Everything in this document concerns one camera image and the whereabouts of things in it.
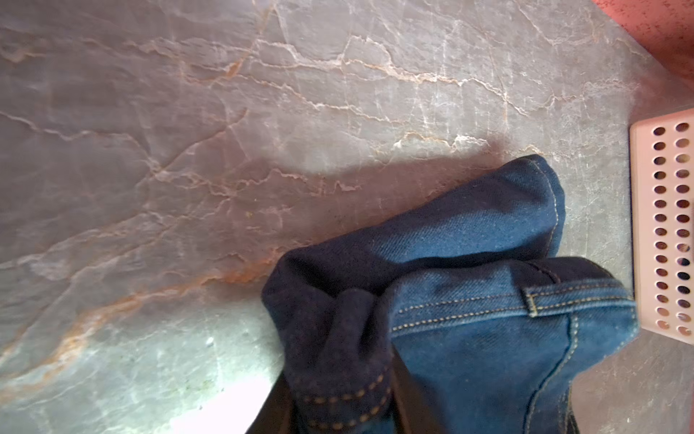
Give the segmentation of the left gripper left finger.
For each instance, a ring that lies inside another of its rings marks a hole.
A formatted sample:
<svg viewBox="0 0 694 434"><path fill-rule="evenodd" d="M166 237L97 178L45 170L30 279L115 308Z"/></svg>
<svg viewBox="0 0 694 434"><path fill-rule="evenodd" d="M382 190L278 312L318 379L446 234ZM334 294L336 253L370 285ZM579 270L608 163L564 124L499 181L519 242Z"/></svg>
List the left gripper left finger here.
<svg viewBox="0 0 694 434"><path fill-rule="evenodd" d="M280 374L247 434L295 434L295 405L284 374Z"/></svg>

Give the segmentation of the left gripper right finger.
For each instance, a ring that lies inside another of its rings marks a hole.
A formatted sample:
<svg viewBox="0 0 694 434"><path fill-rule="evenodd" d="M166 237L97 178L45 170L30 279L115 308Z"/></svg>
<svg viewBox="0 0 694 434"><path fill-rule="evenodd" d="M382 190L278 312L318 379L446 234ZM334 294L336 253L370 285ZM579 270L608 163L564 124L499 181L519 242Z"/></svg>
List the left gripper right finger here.
<svg viewBox="0 0 694 434"><path fill-rule="evenodd" d="M392 356L391 386L397 434L444 433L396 349Z"/></svg>

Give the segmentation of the dark denim button skirt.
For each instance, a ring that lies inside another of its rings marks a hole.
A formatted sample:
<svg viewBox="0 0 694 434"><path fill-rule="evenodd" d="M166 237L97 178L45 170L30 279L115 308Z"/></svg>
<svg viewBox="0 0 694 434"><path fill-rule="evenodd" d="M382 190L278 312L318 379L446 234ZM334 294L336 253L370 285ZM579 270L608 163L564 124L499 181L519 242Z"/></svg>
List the dark denim button skirt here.
<svg viewBox="0 0 694 434"><path fill-rule="evenodd" d="M538 155L382 224L287 252L262 291L300 433L392 433L402 362L444 433L574 433L578 374L636 336L634 295L561 257Z"/></svg>

